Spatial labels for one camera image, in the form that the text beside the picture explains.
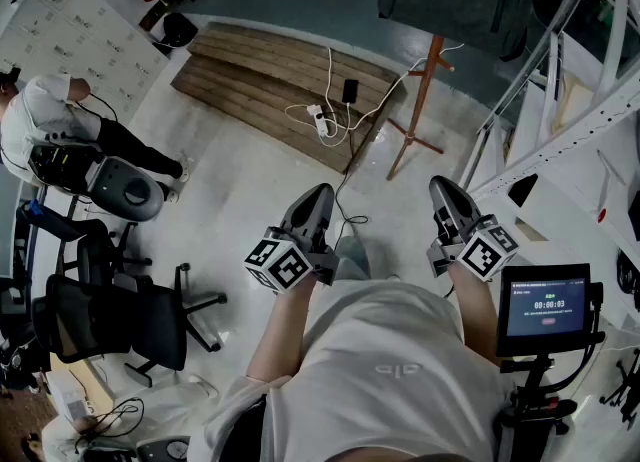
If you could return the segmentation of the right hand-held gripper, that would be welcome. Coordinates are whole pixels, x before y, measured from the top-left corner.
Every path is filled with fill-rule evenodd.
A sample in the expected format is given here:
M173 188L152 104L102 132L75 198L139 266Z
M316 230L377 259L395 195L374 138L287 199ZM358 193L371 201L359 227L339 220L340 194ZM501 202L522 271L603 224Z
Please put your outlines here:
M437 237L426 255L435 277L458 261L486 282L516 255L519 244L496 216L478 218L477 205L455 182L436 175L429 183L429 193Z

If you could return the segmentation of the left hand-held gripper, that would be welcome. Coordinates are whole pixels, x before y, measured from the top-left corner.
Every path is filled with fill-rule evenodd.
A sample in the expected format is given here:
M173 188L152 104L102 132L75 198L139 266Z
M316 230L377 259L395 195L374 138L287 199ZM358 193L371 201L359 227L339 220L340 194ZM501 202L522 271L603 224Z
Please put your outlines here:
M320 283L333 283L339 258L325 236L334 197L330 184L319 184L289 207L281 227L266 229L243 262L259 284L276 294L284 294L309 274Z

